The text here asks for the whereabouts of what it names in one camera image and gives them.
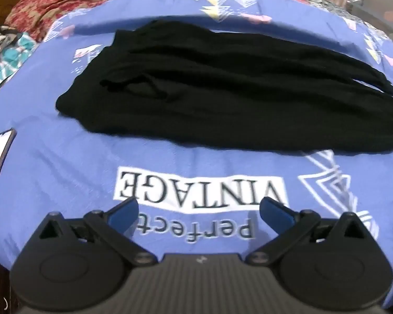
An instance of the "blue bedsheet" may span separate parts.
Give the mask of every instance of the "blue bedsheet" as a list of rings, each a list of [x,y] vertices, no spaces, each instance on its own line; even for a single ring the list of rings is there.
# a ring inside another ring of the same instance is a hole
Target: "blue bedsheet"
[[[161,16],[326,47],[367,62],[393,83],[390,40],[294,0],[111,0],[69,13],[0,90],[0,132],[18,132],[0,174],[0,263],[12,266],[49,211],[80,217],[131,195],[140,203],[134,239],[159,257],[244,255],[275,236],[258,216],[268,195],[327,217],[356,212],[393,267],[393,153],[218,150],[91,134],[59,116],[57,97],[115,30]],[[265,124],[255,135],[274,133]],[[385,305],[392,304],[393,289]]]

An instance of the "black garment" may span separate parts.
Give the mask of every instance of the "black garment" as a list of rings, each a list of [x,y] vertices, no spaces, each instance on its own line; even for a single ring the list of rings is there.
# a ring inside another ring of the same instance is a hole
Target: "black garment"
[[[221,148],[381,152],[393,150],[392,96],[384,74],[340,53],[155,21],[117,31],[56,106],[91,132]]]

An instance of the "bed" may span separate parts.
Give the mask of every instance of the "bed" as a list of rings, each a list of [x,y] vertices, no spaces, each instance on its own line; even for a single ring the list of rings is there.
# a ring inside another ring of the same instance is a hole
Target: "bed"
[[[131,195],[140,202],[134,239],[158,257],[173,251],[244,255],[274,237],[257,215],[260,198],[269,195],[327,217],[356,212],[393,267],[393,152],[215,150],[90,134],[58,115],[57,97],[112,42],[115,30],[155,18],[319,45],[367,62],[393,83],[393,42],[384,33],[307,1],[110,0],[67,12],[0,89],[0,133],[17,130],[0,172],[0,264],[11,267],[48,212],[80,217]],[[267,127],[264,132],[273,135]],[[4,306],[9,299],[1,297]],[[385,302],[391,305],[393,288]]]

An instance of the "pink shape print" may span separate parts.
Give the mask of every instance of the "pink shape print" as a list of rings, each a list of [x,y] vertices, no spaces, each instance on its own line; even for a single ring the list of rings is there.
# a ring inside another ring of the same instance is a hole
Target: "pink shape print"
[[[354,20],[350,20],[347,18],[343,18],[348,25],[349,29],[356,31],[357,30],[357,23]]]
[[[267,15],[253,15],[253,14],[240,14],[242,17],[249,20],[250,23],[260,24],[260,23],[270,23],[272,18]]]
[[[393,66],[393,58],[387,56],[386,54],[384,54],[384,57],[387,59],[387,61],[389,62],[390,66]]]

